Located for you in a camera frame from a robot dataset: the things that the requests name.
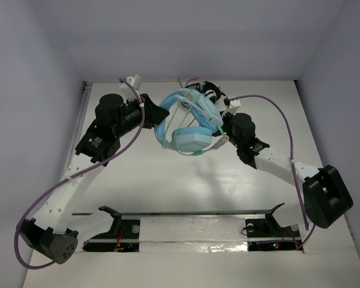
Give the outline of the light blue headphones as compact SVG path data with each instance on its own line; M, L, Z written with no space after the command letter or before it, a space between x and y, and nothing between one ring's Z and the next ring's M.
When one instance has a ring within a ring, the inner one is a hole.
M179 88L162 100L159 106L168 111L176 106L170 114L169 123L163 121L154 128L155 137L162 148L181 155L199 156L223 144L212 145L213 134L221 131L223 119L216 105L204 94L195 89ZM173 128L169 140L167 134L180 107L186 109L186 114Z

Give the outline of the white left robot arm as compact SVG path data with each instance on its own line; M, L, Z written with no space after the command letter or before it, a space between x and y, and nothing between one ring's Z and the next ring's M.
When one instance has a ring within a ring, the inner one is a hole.
M135 141L132 138L122 148L120 139L133 129L151 129L169 115L147 94L135 100L123 100L118 94L106 94L95 108L95 118L75 148L76 155L85 155L93 163L74 174L67 175L47 190L24 213L16 226L14 250L18 261L25 267L19 252L19 240L50 259L51 264L63 264L79 244L81 230L70 224L77 204L93 180L107 164L125 152Z

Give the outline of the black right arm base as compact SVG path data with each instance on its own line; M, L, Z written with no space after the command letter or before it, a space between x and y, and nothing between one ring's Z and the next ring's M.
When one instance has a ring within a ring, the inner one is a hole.
M299 228L294 232L291 226L281 227L274 218L274 212L283 205L284 203L273 207L263 218L245 220L240 234L247 238L249 252L302 250Z

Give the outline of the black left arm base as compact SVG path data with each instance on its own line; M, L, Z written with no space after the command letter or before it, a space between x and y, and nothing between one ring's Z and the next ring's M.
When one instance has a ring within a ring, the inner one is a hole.
M122 214L109 206L98 209L106 214L106 220L112 219L106 225L104 232L98 232L83 244L86 252L139 252L139 218L123 218Z

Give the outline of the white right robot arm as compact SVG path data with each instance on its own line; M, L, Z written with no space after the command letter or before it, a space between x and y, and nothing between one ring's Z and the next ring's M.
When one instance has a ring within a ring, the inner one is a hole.
M319 168L291 160L255 134L256 126L245 113L223 116L223 131L246 165L269 173L299 188L298 211L319 228L327 229L353 207L353 199L339 173L331 165Z

